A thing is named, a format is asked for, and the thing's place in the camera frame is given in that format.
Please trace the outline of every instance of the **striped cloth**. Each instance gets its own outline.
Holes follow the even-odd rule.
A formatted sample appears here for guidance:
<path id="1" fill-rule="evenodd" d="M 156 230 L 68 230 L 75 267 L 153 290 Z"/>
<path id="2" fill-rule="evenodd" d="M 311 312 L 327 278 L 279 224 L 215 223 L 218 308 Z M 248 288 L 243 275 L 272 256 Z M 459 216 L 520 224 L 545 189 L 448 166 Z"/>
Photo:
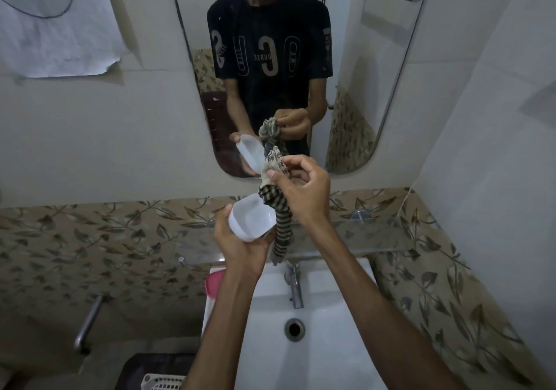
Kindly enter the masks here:
<path id="1" fill-rule="evenodd" d="M 270 259 L 274 265 L 284 260 L 288 246 L 291 244 L 291 224 L 292 213 L 288 206 L 288 201 L 280 188 L 272 183 L 266 175 L 268 169 L 282 172 L 286 177 L 290 173 L 282 163 L 282 155 L 287 155 L 288 151 L 284 142 L 279 140 L 280 127 L 276 118 L 267 119 L 259 130 L 259 137 L 265 146 L 265 164 L 261 173 L 261 186 L 259 195 L 263 202 L 276 210 L 276 239 L 272 247 Z"/>

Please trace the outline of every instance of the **sink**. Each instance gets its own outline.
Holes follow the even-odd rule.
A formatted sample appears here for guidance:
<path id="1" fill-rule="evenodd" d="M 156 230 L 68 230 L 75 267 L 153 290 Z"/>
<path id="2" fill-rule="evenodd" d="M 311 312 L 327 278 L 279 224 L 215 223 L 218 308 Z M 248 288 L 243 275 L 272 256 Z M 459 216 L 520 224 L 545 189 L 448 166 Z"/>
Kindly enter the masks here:
<path id="1" fill-rule="evenodd" d="M 358 262 L 374 281 L 369 261 Z M 293 308 L 285 271 L 284 263 L 267 264 L 255 288 L 236 390 L 387 390 L 326 263 L 301 262 L 302 309 Z M 207 298 L 203 331 L 213 306 Z M 298 339 L 299 324 L 305 335 L 291 341 L 285 328 Z"/>

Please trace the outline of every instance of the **chrome faucet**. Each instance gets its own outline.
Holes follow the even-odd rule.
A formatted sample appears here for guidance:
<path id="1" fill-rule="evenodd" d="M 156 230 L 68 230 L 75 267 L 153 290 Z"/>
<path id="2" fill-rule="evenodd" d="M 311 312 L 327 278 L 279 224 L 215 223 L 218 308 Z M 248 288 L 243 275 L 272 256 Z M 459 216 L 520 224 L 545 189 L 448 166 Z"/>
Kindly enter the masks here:
<path id="1" fill-rule="evenodd" d="M 284 279 L 291 288 L 291 299 L 294 303 L 294 309 L 303 308 L 303 297 L 301 295 L 301 286 L 299 284 L 299 263 L 291 264 L 286 261 L 286 273 Z"/>

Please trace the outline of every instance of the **t-shirt sleeve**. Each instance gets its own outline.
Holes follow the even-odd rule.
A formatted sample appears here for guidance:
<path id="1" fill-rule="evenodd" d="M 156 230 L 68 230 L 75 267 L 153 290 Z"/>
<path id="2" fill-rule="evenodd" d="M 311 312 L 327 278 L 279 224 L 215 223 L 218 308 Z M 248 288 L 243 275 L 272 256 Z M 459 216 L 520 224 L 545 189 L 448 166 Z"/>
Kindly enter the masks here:
<path id="1" fill-rule="evenodd" d="M 332 29 L 328 8 L 320 6 L 310 23 L 309 79 L 332 77 Z"/>
<path id="2" fill-rule="evenodd" d="M 208 31 L 211 37 L 212 57 L 217 78 L 237 78 L 237 64 L 233 56 L 233 32 L 228 14 L 215 2 L 207 13 Z"/>

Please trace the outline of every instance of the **perforated basket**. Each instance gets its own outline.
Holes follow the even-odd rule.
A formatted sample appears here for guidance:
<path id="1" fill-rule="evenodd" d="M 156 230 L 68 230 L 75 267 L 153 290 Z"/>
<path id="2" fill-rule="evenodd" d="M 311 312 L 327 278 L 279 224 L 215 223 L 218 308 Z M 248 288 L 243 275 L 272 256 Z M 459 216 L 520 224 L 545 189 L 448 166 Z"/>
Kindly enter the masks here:
<path id="1" fill-rule="evenodd" d="M 180 390 L 185 376 L 147 374 L 143 377 L 141 390 Z"/>

